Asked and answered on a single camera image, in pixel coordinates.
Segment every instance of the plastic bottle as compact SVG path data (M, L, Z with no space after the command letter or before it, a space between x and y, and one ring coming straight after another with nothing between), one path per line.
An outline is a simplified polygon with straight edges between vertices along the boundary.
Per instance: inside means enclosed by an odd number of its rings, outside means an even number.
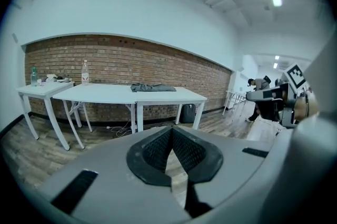
M83 66L82 66L82 84L87 85L89 84L89 69L88 65L86 63L86 60L84 60Z
M37 79L38 79L38 75L37 75L36 67L33 67L32 73L31 73L31 86L37 86Z

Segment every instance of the wooden floor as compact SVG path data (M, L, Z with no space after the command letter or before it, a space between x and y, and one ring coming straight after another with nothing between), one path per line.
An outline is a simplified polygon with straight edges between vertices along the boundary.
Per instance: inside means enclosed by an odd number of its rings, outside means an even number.
M246 122L245 118L251 115L253 109L254 105L247 103L242 112L242 116L240 116L242 106L238 106L237 112L226 111L225 116L222 116L222 111L202 115L199 129L224 137L246 139L252 127L252 123ZM86 148L82 150L70 126L60 123L59 125L64 137L70 145L70 150L66 151L61 146L49 120L35 116L32 116L31 119L39 135L38 140L33 138L26 121L23 119L2 138L0 146L5 161L17 180L22 180L34 188L38 188L54 172L77 156L104 141L118 139L116 133L104 127L93 127L93 132L90 133L88 127L83 126L80 129L77 128L78 135L86 146ZM144 129L172 124L174 124L174 122L145 125ZM179 204L184 206L187 174L173 152L171 152L167 162L166 174L172 178L173 194Z

